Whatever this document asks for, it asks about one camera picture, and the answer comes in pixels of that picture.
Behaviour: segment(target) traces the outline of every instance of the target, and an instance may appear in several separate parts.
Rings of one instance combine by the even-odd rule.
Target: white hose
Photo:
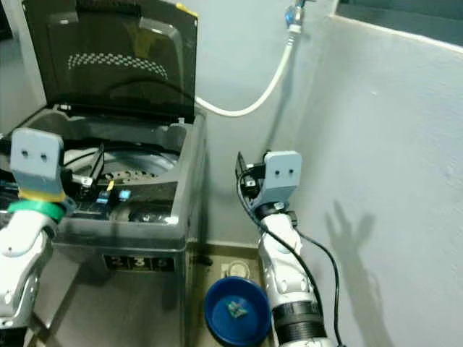
[[[201,105],[203,108],[206,108],[207,110],[214,112],[218,114],[219,116],[225,116],[225,117],[241,117],[241,116],[246,116],[247,114],[254,112],[257,110],[259,107],[262,106],[263,103],[268,99],[270,94],[273,92],[275,89],[275,86],[278,84],[278,82],[281,79],[281,76],[284,73],[284,70],[286,69],[286,66],[289,61],[289,57],[291,56],[292,52],[292,47],[294,43],[294,38],[290,37],[289,40],[286,43],[286,48],[284,49],[283,56],[281,57],[280,64],[278,65],[278,69],[276,69],[275,75],[273,76],[272,81],[268,85],[266,91],[262,94],[262,96],[251,106],[244,108],[240,111],[227,111],[223,110],[219,107],[216,107],[212,105],[211,103],[208,103],[207,101],[204,101],[200,97],[196,97],[196,102]]]

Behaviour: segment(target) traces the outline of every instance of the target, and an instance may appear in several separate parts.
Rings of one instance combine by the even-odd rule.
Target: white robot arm
[[[302,242],[288,199],[299,185],[302,158],[294,151],[266,153],[246,165],[238,155],[239,199],[263,232],[259,255],[273,314],[273,339],[281,347],[332,347],[315,280],[300,257]],[[338,338],[339,346],[344,346]]]
[[[0,230],[1,347],[23,346],[51,239],[74,208],[61,185],[62,150],[54,134],[17,129],[12,135],[10,168],[22,199],[9,206],[11,220]]]

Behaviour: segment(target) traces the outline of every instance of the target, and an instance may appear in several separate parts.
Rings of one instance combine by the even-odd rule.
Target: floor
[[[223,255],[210,255],[206,260],[209,260],[208,262],[205,261],[200,261],[197,262],[196,264],[196,278],[197,278],[197,283],[195,286],[195,290],[193,292],[193,298],[192,302],[195,302],[197,304],[196,307],[193,307],[191,311],[191,319],[190,321],[191,326],[190,326],[190,340],[192,341],[191,346],[192,347],[219,347],[220,344],[214,340],[212,335],[209,333],[206,323],[204,320],[204,312],[203,312],[203,302],[204,302],[204,297],[205,294],[207,293],[208,289],[220,278],[223,277],[223,265],[224,264],[229,264],[232,261],[235,260],[241,260],[245,262],[249,269],[250,269],[250,279],[253,280],[254,282],[261,284],[260,282],[260,267],[258,264],[258,261],[254,259],[253,257],[233,257],[233,256],[223,256]],[[68,264],[68,260],[64,259],[63,257],[58,256],[58,261],[56,262],[51,262],[48,266],[48,268],[44,272],[44,276],[51,276],[53,278],[53,281],[56,281],[56,276],[58,273],[61,273],[57,268],[60,267],[61,269],[67,268],[67,274],[69,277],[69,283],[72,281],[72,274],[73,271],[76,271],[76,269],[73,268],[72,264]],[[41,293],[43,295],[46,295],[46,300],[40,300],[40,297],[38,298],[38,305],[36,305],[36,309],[38,309],[41,312],[46,312],[47,314],[50,313],[50,311],[53,311],[55,309],[58,309],[59,303],[62,298],[65,295],[65,290],[63,288],[60,288],[60,292],[50,292],[51,288],[48,286],[48,288],[42,288]],[[78,333],[78,332],[67,332],[67,336],[72,336],[73,333]],[[67,346],[74,346],[72,344],[72,341],[69,341],[68,343],[65,343],[63,339],[61,339],[61,343],[56,343],[56,340],[53,338],[48,339],[48,343],[46,345],[43,345],[41,342],[38,342],[36,339],[32,338],[32,334],[29,334],[29,338],[26,340],[27,343],[25,344],[25,347],[67,347]],[[153,346],[164,346],[165,344],[160,343],[159,345],[156,343]],[[264,341],[261,345],[261,347],[270,347],[271,344],[269,341]]]

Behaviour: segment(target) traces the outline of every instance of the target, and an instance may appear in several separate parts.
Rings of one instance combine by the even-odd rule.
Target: blue bowl
[[[245,312],[234,316],[229,305]],[[271,313],[265,292],[251,280],[227,277],[215,282],[205,297],[205,321],[216,340],[225,346],[256,346],[266,338]]]

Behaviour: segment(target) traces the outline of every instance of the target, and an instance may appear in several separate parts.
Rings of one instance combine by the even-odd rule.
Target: tiled floor
[[[192,322],[195,322],[191,327],[191,337],[196,341],[193,346],[197,347],[219,347],[220,344],[214,340],[212,335],[209,333],[206,323],[204,320],[203,303],[204,297],[208,289],[221,278],[221,264],[229,264],[234,260],[242,260],[247,263],[250,268],[250,279],[254,282],[260,283],[260,268],[257,260],[242,259],[236,257],[223,257],[223,256],[211,256],[213,264],[209,267],[206,265],[198,265],[198,277],[202,279],[202,285],[197,287],[195,291],[194,302],[199,304],[199,307],[192,312]],[[264,341],[261,347],[270,347],[268,341]]]

